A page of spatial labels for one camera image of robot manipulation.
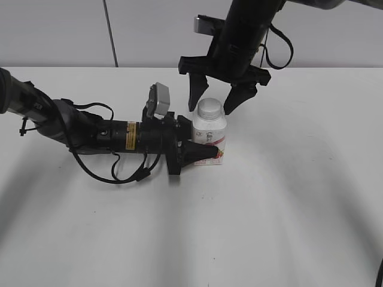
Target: white wall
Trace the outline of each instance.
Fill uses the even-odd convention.
[[[231,0],[107,0],[120,66],[176,67],[206,54],[193,17],[225,18]],[[346,2],[323,11],[287,3],[274,25],[292,40],[291,66],[383,66],[383,11]],[[272,60],[288,47],[270,34]],[[254,59],[259,64],[259,56]],[[101,0],[2,0],[0,66],[113,66]]]

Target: bottle cap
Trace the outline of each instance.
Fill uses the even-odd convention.
[[[198,103],[197,113],[204,120],[215,120],[222,114],[221,102],[212,98],[203,99]]]

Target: yellow label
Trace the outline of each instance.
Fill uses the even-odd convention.
[[[126,131],[126,149],[128,151],[134,151],[136,149],[137,123],[135,121],[128,122]]]

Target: white table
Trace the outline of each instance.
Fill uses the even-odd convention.
[[[52,98],[141,118],[176,69],[10,68]],[[383,69],[272,71],[228,117],[222,166],[165,162],[124,186],[88,177],[66,148],[0,115],[0,286],[373,286],[383,257]],[[205,96],[229,85],[210,80]],[[108,111],[94,111],[109,117]],[[85,157],[109,176],[110,155]],[[141,161],[128,155],[121,175]]]

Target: plastic bottle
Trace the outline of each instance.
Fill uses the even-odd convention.
[[[222,164],[226,144],[226,118],[220,101],[203,99],[193,113],[193,142],[215,145],[219,152],[216,158],[200,160],[195,165]]]

